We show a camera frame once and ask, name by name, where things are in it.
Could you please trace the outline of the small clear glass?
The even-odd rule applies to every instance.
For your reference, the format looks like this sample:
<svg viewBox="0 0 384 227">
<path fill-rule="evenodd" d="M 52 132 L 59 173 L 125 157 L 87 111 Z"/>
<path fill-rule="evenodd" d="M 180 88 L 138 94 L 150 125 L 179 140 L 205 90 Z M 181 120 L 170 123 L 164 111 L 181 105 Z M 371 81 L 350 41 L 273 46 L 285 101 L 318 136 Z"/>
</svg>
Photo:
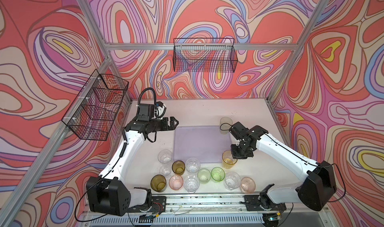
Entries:
<svg viewBox="0 0 384 227">
<path fill-rule="evenodd" d="M 164 177 L 169 176 L 172 173 L 172 166 L 171 165 L 162 165 L 160 168 L 160 174 Z"/>
</svg>

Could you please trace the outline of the clear glass near tray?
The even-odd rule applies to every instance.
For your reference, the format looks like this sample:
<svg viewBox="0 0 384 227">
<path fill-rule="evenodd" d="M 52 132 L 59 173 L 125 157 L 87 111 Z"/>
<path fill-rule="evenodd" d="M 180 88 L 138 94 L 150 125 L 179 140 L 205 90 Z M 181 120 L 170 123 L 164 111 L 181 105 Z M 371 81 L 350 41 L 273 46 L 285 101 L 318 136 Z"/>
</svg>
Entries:
<svg viewBox="0 0 384 227">
<path fill-rule="evenodd" d="M 170 150 L 162 150 L 158 154 L 158 161 L 161 164 L 167 164 L 173 159 L 173 152 Z"/>
</svg>

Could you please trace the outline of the bright green glass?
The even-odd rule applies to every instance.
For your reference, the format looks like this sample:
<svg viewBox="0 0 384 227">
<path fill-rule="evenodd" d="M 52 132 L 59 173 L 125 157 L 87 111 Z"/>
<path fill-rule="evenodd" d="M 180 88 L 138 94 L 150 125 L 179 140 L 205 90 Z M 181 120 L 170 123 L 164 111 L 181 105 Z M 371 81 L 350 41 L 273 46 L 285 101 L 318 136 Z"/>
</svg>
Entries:
<svg viewBox="0 0 384 227">
<path fill-rule="evenodd" d="M 211 178 L 214 182 L 221 182 L 225 179 L 226 173 L 220 167 L 214 167 L 211 171 Z"/>
</svg>

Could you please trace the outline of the pink dimpled cup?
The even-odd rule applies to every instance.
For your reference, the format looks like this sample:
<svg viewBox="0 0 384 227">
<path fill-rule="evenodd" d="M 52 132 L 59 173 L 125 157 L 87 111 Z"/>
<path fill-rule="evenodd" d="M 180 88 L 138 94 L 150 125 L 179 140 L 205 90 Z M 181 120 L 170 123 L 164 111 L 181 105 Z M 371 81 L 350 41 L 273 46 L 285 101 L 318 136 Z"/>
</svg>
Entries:
<svg viewBox="0 0 384 227">
<path fill-rule="evenodd" d="M 256 190 L 256 183 L 250 177 L 244 177 L 241 180 L 240 189 L 243 193 L 250 194 Z"/>
</svg>

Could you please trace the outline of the pale green dimpled cup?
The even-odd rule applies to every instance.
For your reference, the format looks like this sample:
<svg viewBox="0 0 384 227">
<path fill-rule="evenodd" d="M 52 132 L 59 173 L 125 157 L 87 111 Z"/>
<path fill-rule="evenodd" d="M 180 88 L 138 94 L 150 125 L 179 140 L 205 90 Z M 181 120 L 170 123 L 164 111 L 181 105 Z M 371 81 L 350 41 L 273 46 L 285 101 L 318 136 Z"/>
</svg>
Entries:
<svg viewBox="0 0 384 227">
<path fill-rule="evenodd" d="M 233 125 L 233 120 L 229 117 L 223 117 L 221 118 L 220 120 L 220 133 L 222 135 L 225 135 L 229 132 L 229 129 L 231 128 L 231 126 Z"/>
</svg>

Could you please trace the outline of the light green dimpled cup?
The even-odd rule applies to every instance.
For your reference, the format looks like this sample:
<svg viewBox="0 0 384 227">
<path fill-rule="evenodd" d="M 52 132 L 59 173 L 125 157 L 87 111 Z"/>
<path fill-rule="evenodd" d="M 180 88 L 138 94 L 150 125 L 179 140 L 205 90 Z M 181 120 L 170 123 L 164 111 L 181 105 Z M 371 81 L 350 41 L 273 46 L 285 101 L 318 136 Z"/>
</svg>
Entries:
<svg viewBox="0 0 384 227">
<path fill-rule="evenodd" d="M 207 184 L 211 180 L 211 172 L 208 169 L 200 169 L 198 172 L 198 179 L 201 184 Z"/>
</svg>

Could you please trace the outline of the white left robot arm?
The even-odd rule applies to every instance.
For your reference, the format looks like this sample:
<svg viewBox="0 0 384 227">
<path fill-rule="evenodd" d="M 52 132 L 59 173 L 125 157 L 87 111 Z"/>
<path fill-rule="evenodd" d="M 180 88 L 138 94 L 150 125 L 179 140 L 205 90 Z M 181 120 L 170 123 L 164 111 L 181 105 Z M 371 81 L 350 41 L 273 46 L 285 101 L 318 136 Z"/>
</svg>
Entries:
<svg viewBox="0 0 384 227">
<path fill-rule="evenodd" d="M 98 177 L 86 182 L 86 194 L 92 212 L 123 216 L 131 210 L 152 208 L 152 193 L 148 188 L 129 189 L 124 177 L 138 149 L 150 133 L 173 131 L 179 125 L 174 117 L 149 121 L 130 121 L 122 130 L 123 141 Z"/>
</svg>

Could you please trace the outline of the pink clear glass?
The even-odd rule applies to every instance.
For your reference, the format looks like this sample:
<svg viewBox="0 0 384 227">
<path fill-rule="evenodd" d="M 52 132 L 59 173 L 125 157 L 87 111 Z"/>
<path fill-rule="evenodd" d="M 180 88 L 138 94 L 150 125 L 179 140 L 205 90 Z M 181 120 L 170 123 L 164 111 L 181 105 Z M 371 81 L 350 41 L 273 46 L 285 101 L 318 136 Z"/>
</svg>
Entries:
<svg viewBox="0 0 384 227">
<path fill-rule="evenodd" d="M 184 179 L 180 175 L 173 175 L 169 180 L 169 186 L 172 190 L 179 190 L 184 185 Z"/>
</svg>

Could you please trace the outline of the clear textured glass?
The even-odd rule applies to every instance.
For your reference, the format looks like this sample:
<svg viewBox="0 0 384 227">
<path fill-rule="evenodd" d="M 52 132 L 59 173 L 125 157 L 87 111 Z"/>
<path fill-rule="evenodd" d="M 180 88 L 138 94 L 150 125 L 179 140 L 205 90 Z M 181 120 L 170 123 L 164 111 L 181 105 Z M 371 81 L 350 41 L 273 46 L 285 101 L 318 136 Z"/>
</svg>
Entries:
<svg viewBox="0 0 384 227">
<path fill-rule="evenodd" d="M 186 167 L 186 171 L 190 174 L 196 174 L 200 168 L 201 168 L 201 163 L 198 159 L 196 158 L 189 158 L 186 162 L 185 162 L 185 167 Z"/>
</svg>

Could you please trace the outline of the olive brown glass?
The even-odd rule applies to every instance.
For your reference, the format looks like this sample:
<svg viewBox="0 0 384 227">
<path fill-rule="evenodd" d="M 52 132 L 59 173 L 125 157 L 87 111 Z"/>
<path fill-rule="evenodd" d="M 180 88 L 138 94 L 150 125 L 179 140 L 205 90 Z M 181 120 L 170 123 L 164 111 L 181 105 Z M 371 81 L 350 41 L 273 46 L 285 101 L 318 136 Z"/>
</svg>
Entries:
<svg viewBox="0 0 384 227">
<path fill-rule="evenodd" d="M 175 161 L 172 164 L 172 171 L 176 175 L 182 176 L 185 172 L 185 163 L 183 161 Z"/>
</svg>

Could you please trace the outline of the yellow clear plastic cup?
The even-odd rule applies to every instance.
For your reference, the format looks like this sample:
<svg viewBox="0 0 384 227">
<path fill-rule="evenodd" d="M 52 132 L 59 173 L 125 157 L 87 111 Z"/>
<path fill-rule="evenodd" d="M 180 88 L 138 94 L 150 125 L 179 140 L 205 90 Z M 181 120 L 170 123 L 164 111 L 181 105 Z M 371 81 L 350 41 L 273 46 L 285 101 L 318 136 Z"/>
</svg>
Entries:
<svg viewBox="0 0 384 227">
<path fill-rule="evenodd" d="M 237 159 L 235 159 L 232 155 L 231 150 L 224 151 L 222 154 L 222 166 L 225 169 L 231 169 L 237 163 Z"/>
</svg>

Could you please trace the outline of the clear faceted glass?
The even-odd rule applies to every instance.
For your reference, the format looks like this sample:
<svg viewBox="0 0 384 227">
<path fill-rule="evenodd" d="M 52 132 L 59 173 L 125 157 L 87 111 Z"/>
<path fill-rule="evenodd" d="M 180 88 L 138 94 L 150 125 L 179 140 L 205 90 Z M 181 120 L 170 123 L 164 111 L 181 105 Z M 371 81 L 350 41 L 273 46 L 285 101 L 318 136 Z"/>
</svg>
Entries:
<svg viewBox="0 0 384 227">
<path fill-rule="evenodd" d="M 225 188 L 229 191 L 235 190 L 240 187 L 241 180 L 242 179 L 238 173 L 228 172 L 226 173 L 226 176 L 224 179 Z"/>
</svg>

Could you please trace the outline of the aluminium front rail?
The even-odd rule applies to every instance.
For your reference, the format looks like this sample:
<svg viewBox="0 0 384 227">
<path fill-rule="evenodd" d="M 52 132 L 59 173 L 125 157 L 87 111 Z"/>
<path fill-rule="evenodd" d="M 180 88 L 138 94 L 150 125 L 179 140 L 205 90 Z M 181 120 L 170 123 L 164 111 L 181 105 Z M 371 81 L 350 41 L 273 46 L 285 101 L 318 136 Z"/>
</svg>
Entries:
<svg viewBox="0 0 384 227">
<path fill-rule="evenodd" d="M 218 194 L 167 194 L 168 213 L 242 213 L 244 195 L 240 193 Z"/>
</svg>

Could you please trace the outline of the lilac plastic tray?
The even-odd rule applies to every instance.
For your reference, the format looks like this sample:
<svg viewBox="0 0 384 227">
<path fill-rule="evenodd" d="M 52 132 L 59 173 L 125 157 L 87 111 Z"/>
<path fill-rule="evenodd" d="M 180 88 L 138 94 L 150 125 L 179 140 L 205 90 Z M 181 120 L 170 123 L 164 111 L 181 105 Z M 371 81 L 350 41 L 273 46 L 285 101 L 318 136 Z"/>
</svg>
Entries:
<svg viewBox="0 0 384 227">
<path fill-rule="evenodd" d="M 221 134 L 218 126 L 179 127 L 175 130 L 174 160 L 196 158 L 204 164 L 220 163 L 231 144 L 230 134 Z"/>
</svg>

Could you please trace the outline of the large olive green glass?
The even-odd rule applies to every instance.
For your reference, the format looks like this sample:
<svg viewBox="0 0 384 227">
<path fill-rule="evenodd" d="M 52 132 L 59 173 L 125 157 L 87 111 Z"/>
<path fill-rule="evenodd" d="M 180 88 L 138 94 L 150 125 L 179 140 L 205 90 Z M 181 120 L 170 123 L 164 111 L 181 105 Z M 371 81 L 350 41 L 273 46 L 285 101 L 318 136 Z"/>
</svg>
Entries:
<svg viewBox="0 0 384 227">
<path fill-rule="evenodd" d="M 151 179 L 151 188 L 158 193 L 163 192 L 167 186 L 167 180 L 163 175 L 156 175 Z"/>
</svg>

